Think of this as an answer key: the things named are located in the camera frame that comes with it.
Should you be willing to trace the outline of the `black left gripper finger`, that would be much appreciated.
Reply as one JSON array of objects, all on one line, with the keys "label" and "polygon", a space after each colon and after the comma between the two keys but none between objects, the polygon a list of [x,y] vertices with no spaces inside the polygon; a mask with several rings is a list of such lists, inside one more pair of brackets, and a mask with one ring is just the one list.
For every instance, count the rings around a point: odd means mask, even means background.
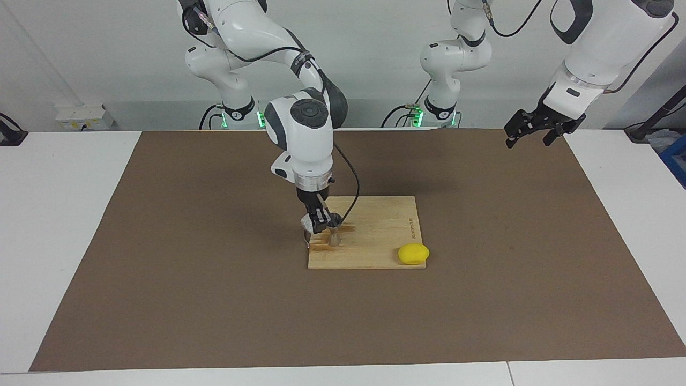
[{"label": "black left gripper finger", "polygon": [[532,133],[531,115],[525,110],[518,110],[504,126],[507,139],[505,144],[512,149],[517,141]]},{"label": "black left gripper finger", "polygon": [[585,119],[586,113],[581,114],[581,117],[578,119],[568,120],[566,122],[554,122],[549,119],[548,123],[551,124],[551,127],[548,133],[543,137],[542,142],[545,146],[551,146],[556,139],[567,134],[573,134]]}]

